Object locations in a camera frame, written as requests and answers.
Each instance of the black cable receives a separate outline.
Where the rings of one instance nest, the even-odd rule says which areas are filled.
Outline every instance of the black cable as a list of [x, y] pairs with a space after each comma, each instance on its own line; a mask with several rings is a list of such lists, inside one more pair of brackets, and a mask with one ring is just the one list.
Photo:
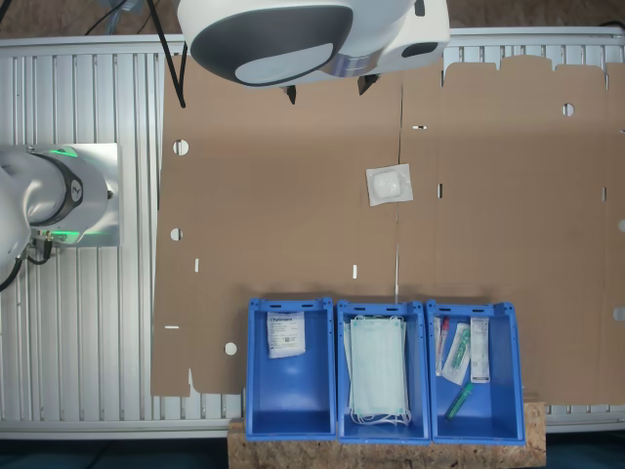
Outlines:
[[167, 60], [167, 65], [169, 66], [169, 73], [172, 75], [172, 81], [174, 82], [174, 88], [176, 89], [176, 94], [178, 95], [178, 101], [180, 101], [180, 106], [182, 108], [187, 107], [185, 103], [185, 95], [183, 93], [183, 83], [185, 81], [185, 64], [187, 63], [187, 43], [185, 43], [185, 47], [183, 48], [183, 62], [180, 68], [180, 82], [178, 81], [178, 77], [176, 76], [176, 69], [174, 68], [174, 61], [172, 61], [172, 54], [169, 52], [169, 46], [167, 45], [167, 40], [165, 39], [165, 33], [163, 32], [163, 27], [160, 25], [160, 20], [158, 19], [158, 15], [156, 14], [156, 7], [154, 7], [153, 0], [146, 0], [147, 5], [149, 6], [149, 14], [154, 21], [154, 27], [156, 28], [156, 33], [158, 34], [158, 38], [160, 39], [160, 44], [163, 46], [163, 52], [165, 53], [165, 59]]
[[9, 10], [12, 1], [13, 0], [4, 0], [4, 2], [2, 2], [2, 6], [0, 7], [0, 23], [2, 23], [4, 16], [7, 14], [7, 10]]
[[600, 26], [618, 26], [625, 31], [625, 22], [623, 21], [606, 21], [602, 22]]
[[110, 9], [110, 11], [108, 13], [106, 13], [106, 15], [104, 15], [103, 17], [101, 17], [99, 20], [97, 20], [95, 22], [95, 24], [93, 26], [91, 26], [89, 28], [89, 30], [87, 32], [85, 32], [85, 36], [88, 36], [91, 31], [93, 31], [96, 27], [98, 27], [98, 24], [100, 24], [102, 21], [106, 20], [110, 15], [112, 15], [113, 13], [115, 13], [117, 10], [119, 10], [121, 7], [124, 6], [124, 3], [126, 3], [128, 0], [121, 0], [121, 2], [119, 2], [117, 4], [117, 6], [113, 7]]
[[[160, 3], [160, 0], [156, 1], [156, 4], [154, 5], [154, 8], [158, 8], [158, 4]], [[144, 28], [147, 26], [147, 22], [149, 21], [149, 19], [152, 18], [152, 15], [148, 14], [146, 20], [144, 21], [144, 23], [142, 24], [142, 26], [139, 28], [139, 30], [137, 31], [137, 34], [141, 34], [141, 31], [144, 30]]]
[[13, 266], [13, 270], [9, 274], [6, 280], [0, 283], [0, 293], [7, 289], [7, 287], [13, 283], [13, 281], [18, 277], [21, 269], [21, 259], [16, 259], [16, 264]]

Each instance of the green led light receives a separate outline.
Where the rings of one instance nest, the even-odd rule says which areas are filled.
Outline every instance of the green led light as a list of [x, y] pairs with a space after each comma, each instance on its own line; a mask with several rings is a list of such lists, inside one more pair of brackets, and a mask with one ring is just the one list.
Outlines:
[[49, 153], [54, 153], [54, 154], [62, 154], [63, 156], [70, 156], [72, 158], [77, 158], [78, 155], [76, 154], [75, 151], [73, 150], [61, 150], [61, 149], [51, 149], [49, 151]]
[[63, 235], [66, 235], [66, 236], [73, 236], [73, 235], [74, 236], [78, 236], [78, 235], [80, 235], [80, 232], [52, 232], [52, 236], [55, 236], [55, 235], [56, 236], [63, 236]]

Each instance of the cardboard sheet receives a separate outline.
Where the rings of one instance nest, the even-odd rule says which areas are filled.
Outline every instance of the cardboard sheet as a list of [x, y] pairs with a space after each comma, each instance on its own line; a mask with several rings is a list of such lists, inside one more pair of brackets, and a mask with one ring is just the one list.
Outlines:
[[[515, 304], [525, 388], [624, 403], [625, 65], [607, 72], [608, 90], [597, 67], [515, 57], [453, 64], [441, 88], [438, 65], [291, 106], [191, 60], [187, 109], [165, 80], [152, 394], [188, 396], [189, 370], [238, 394], [250, 297], [393, 300], [398, 243], [402, 300]], [[398, 162], [414, 200], [369, 207], [364, 170]]]
[[198, 392], [239, 394], [250, 298], [394, 300], [396, 204], [370, 209], [365, 169], [397, 163], [401, 75], [362, 97], [355, 79], [307, 85], [295, 106], [193, 60], [186, 109], [166, 83], [151, 391], [188, 396], [191, 370]]
[[608, 91], [535, 57], [404, 77], [400, 296], [515, 304], [523, 385], [548, 404], [625, 402], [624, 72]]

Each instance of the face mask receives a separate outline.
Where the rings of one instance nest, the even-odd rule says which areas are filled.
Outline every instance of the face mask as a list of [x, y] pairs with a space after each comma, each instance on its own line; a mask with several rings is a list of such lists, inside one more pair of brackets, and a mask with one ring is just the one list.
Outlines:
[[351, 321], [347, 354], [352, 419], [361, 424], [410, 421], [405, 382], [405, 323], [398, 318]]

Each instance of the blue storage tray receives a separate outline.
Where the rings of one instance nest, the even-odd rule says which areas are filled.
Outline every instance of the blue storage tray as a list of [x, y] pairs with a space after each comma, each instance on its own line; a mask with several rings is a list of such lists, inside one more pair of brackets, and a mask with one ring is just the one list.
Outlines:
[[[432, 437], [436, 443], [473, 445], [524, 445], [525, 422], [521, 385], [521, 358], [515, 309], [510, 303], [456, 306], [426, 304]], [[451, 421], [445, 414], [460, 392], [460, 386], [436, 376], [434, 316], [449, 317], [449, 334], [442, 352], [447, 360], [458, 322], [471, 324], [471, 317], [489, 318], [488, 359], [490, 383], [474, 384]], [[471, 381], [471, 365], [463, 385]]]
[[[306, 352], [270, 359], [267, 313], [304, 312]], [[245, 434], [250, 441], [334, 440], [336, 393], [330, 298], [249, 303]]]
[[[350, 416], [350, 375], [343, 343], [343, 322], [356, 316], [401, 316], [406, 321], [406, 381], [412, 420], [408, 426], [387, 423], [358, 425]], [[357, 304], [340, 301], [337, 305], [337, 348], [339, 360], [339, 441], [341, 443], [428, 445], [430, 406], [426, 368], [426, 337], [423, 305], [419, 302], [390, 305]]]

